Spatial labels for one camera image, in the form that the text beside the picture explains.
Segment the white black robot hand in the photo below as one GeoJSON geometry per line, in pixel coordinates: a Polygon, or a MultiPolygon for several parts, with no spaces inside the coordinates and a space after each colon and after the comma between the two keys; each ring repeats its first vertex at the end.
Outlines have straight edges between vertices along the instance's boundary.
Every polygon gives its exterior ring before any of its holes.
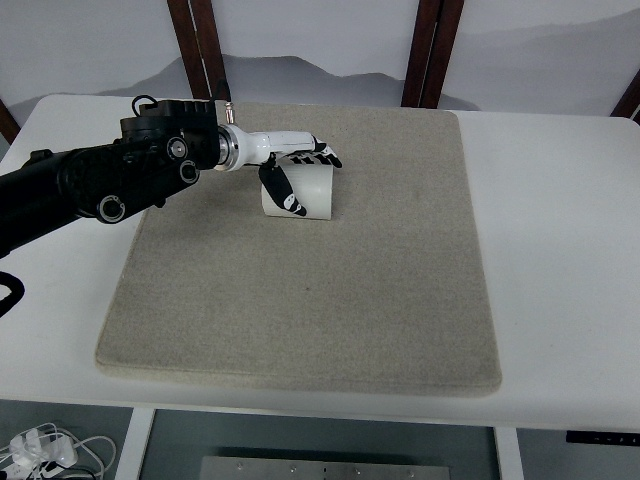
{"type": "Polygon", "coordinates": [[[244,166],[257,166],[258,176],[275,206],[296,217],[306,217],[308,210],[300,202],[298,195],[278,164],[282,158],[296,165],[327,165],[341,168],[342,163],[334,150],[324,141],[309,132],[268,131],[248,133],[237,126],[219,128],[225,155],[220,154],[216,168],[221,171],[235,171],[244,166]]]}

